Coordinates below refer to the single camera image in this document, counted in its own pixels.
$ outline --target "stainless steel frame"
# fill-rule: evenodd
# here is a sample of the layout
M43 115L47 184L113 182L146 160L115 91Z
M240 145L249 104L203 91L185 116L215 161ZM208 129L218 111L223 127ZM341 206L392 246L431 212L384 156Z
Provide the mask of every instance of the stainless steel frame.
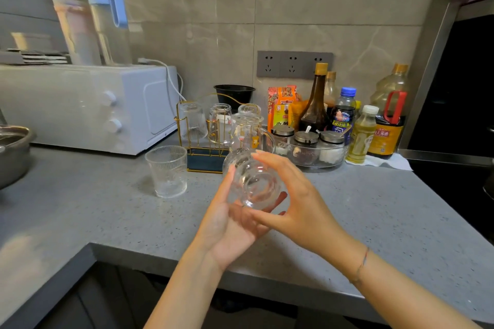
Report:
M431 1L410 66L408 97L414 100L412 104L405 105L408 116L398 152L407 159L491 166L491 157L409 150L413 129L436 74L453 23L494 14L494 0L483 0L460 7L461 4L462 0Z

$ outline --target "hand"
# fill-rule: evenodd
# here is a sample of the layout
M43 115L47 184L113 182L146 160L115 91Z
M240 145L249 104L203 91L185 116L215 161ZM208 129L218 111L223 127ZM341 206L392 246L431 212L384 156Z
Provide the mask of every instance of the hand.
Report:
M331 245L341 245L351 237L334 219L317 189L287 158L260 150L252 156L278 172L290 194L290 206L284 216L249 208L251 217L335 264L336 260L328 255L328 251L337 254L337 249L332 249Z
M248 207L243 207L239 202L227 203L234 173L235 168L230 167L194 239L194 242L201 244L213 256L221 270L225 270L256 239L269 231L267 226L253 219ZM263 213L270 213L286 197L287 193L282 192L272 206L263 209Z

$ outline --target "electrical outlet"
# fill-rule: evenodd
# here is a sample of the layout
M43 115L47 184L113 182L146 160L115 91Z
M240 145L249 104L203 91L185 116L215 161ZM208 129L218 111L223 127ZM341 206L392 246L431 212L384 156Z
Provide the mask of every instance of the electrical outlet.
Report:
M281 51L280 56L280 77L282 78L312 80L316 63L327 62L329 70L333 64L331 52Z
M334 55L331 52L304 52L302 78L312 79L318 62L327 62L328 70L331 70L333 67L333 57Z
M257 51L257 76L280 77L280 51Z
M280 77L304 78L304 54L305 52L281 51L280 52Z

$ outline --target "black bowl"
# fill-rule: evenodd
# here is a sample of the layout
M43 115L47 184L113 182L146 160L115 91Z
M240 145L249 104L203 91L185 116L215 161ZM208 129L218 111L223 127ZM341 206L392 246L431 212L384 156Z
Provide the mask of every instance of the black bowl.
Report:
M226 103L231 105L232 113L237 113L240 106L240 104L238 104L233 99L237 100L240 103L250 103L250 99L252 98L252 93L255 91L255 88L250 86L243 86L243 85L216 85L214 86L214 88L218 93L218 101L220 103Z

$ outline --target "condiment jar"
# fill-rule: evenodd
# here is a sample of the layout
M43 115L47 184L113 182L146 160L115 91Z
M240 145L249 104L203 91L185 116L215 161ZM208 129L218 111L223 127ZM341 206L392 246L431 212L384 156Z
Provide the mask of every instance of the condiment jar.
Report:
M318 133L296 132L292 140L293 150L290 160L296 165L311 166L319 156L319 150L315 146L318 139Z
M319 160L325 163L338 165L343 162L347 147L345 147L345 137L342 133L333 132L330 130L319 134L321 139Z
M275 139L275 154L287 155L290 151L288 139L295 134L295 129L288 125L275 125L271 129Z

